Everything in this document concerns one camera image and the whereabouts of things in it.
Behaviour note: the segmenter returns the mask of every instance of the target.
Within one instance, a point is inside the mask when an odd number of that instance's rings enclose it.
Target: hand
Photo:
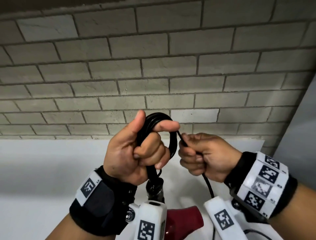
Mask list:
[[[223,182],[236,166],[242,153],[216,135],[206,133],[182,134],[188,147],[180,142],[180,164],[192,175],[205,176],[216,182]]]
[[[143,127],[145,118],[145,112],[139,110],[135,119],[110,140],[103,163],[109,176],[140,185],[148,179],[146,166],[155,165],[156,169],[161,169],[170,160],[170,151],[158,132],[178,131],[179,123],[171,120],[159,122],[137,147],[137,132]]]

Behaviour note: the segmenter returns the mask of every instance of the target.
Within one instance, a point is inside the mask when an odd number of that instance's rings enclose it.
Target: left hand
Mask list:
[[[178,122],[163,120],[138,147],[136,137],[145,118],[145,112],[139,110],[135,119],[110,140],[103,163],[109,176],[137,186],[148,179],[146,166],[155,165],[156,169],[161,169],[170,160],[170,151],[158,132],[174,132],[180,128]]]

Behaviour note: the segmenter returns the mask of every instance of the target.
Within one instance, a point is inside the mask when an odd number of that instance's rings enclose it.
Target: right hand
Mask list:
[[[242,153],[216,135],[206,133],[182,134],[188,147],[179,143],[180,164],[194,176],[205,176],[216,182],[223,182],[236,166]]]

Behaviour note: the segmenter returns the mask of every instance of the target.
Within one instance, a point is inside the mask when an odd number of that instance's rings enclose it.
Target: forearm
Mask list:
[[[67,214],[46,240],[114,240],[115,237],[115,235],[107,237],[92,235],[78,227]]]
[[[290,203],[269,220],[284,240],[308,240],[316,236],[316,192],[299,184]]]

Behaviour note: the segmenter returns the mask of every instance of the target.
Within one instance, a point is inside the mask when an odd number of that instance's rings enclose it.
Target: gray wall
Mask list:
[[[299,181],[316,189],[316,77],[312,80],[274,158]]]

